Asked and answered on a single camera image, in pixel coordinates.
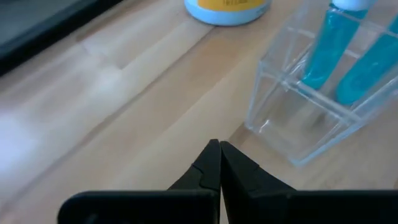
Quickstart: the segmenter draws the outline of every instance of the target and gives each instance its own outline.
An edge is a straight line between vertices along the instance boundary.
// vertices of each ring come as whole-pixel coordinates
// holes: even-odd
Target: black object
[[[232,224],[398,221],[397,191],[296,191],[230,143],[211,140],[168,190],[81,193],[62,205],[58,223],[218,223],[220,184]]]
[[[18,0],[4,0],[0,2],[2,4],[0,7],[3,7],[5,10],[8,4],[13,4],[13,1]],[[36,1],[37,4],[42,4],[40,0]],[[0,44],[0,76],[121,1],[122,0],[79,0],[61,11],[54,12],[54,15],[46,18],[44,21],[38,21],[36,25],[18,34],[11,40]],[[0,23],[12,23],[12,18],[0,21]]]

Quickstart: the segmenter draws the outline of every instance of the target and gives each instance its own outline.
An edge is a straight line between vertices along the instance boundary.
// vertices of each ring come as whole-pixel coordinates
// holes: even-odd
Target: wooden surface
[[[0,78],[0,223],[55,223],[83,190],[166,189],[211,138],[298,189],[396,187],[396,106],[303,168],[243,127],[257,61],[298,4],[228,28],[126,0]]]

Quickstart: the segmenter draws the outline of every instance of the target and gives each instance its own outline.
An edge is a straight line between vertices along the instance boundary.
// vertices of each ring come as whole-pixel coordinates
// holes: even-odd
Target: blue liquid
[[[357,19],[363,19],[368,13],[368,10],[341,10],[330,4],[302,78],[304,84],[315,90],[328,80],[359,27],[359,22],[342,16],[337,11]]]
[[[398,16],[389,30],[398,34]],[[398,62],[397,38],[384,34],[359,59],[340,81],[336,89],[337,102],[350,105],[359,100]]]

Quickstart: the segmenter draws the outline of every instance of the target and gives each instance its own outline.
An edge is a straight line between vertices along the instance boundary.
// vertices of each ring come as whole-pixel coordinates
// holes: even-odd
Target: white cap
[[[332,0],[339,9],[349,11],[360,11],[369,9],[377,0]]]

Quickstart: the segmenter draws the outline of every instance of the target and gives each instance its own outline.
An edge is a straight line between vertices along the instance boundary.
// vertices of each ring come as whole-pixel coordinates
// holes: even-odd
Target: bottle
[[[389,32],[398,34],[398,16],[389,26]],[[336,100],[351,105],[364,96],[398,62],[398,38],[381,35],[341,79],[336,89]]]
[[[202,22],[236,26],[263,15],[270,3],[271,0],[185,0],[185,7]]]
[[[304,84],[319,90],[328,80],[355,35],[359,22],[342,14],[363,19],[373,2],[374,0],[332,0],[304,69]]]

